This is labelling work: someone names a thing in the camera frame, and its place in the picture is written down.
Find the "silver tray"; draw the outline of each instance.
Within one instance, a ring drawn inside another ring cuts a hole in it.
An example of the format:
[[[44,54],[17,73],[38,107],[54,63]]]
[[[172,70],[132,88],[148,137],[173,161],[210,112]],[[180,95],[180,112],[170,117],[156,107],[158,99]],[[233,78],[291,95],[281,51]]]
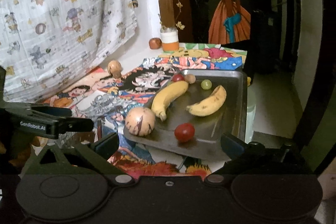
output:
[[[245,140],[247,111],[247,76],[240,71],[188,69],[180,72],[182,75],[193,74],[196,82],[189,85],[187,92],[173,101],[168,107],[167,120],[156,119],[155,128],[146,137],[137,137],[124,127],[125,138],[180,155],[201,160],[229,160],[221,147],[223,134],[232,134],[242,141]],[[209,79],[212,82],[210,90],[203,90],[201,82]],[[223,106],[207,117],[196,117],[185,110],[187,105],[208,97],[212,91],[222,85],[227,97]],[[151,108],[154,97],[144,106]],[[195,127],[195,136],[187,143],[179,143],[174,136],[175,128],[190,122]]]

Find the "curtain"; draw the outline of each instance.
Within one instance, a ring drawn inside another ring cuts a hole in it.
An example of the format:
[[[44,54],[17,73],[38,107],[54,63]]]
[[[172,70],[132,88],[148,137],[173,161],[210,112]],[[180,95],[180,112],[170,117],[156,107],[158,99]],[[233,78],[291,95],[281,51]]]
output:
[[[82,78],[134,35],[136,6],[136,0],[0,0],[5,100],[42,100]]]

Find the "banana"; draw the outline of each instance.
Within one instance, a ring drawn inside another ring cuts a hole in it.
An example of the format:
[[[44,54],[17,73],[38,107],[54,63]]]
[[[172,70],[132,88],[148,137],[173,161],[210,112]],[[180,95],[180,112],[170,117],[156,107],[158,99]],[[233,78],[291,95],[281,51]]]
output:
[[[166,86],[155,95],[152,103],[152,111],[161,121],[167,119],[166,109],[172,101],[180,97],[188,90],[186,81],[178,81]]]
[[[216,87],[208,98],[187,106],[186,110],[194,116],[208,116],[221,108],[226,100],[226,90],[221,85]]]

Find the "circular disc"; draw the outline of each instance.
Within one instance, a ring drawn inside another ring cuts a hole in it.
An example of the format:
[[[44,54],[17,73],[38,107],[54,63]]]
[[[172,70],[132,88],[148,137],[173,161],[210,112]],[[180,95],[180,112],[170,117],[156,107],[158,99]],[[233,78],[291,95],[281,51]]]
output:
[[[40,219],[65,221],[81,217],[93,211],[108,192],[103,176],[90,170],[85,173],[25,175],[16,189],[17,201],[29,215]]]
[[[277,171],[275,175],[265,168],[236,177],[231,192],[237,203],[268,220],[297,220],[314,214],[322,200],[322,188],[317,177]]]

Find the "orange dress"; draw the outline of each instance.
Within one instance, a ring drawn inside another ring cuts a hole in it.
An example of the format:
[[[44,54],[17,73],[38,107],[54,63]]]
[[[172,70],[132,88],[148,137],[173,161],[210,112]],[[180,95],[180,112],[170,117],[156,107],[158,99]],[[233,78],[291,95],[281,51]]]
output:
[[[223,26],[227,17],[232,17],[240,13],[241,21],[234,25],[235,42],[250,39],[251,15],[240,6],[240,0],[221,0],[213,15],[209,28],[210,44],[228,44],[230,43],[229,34]]]

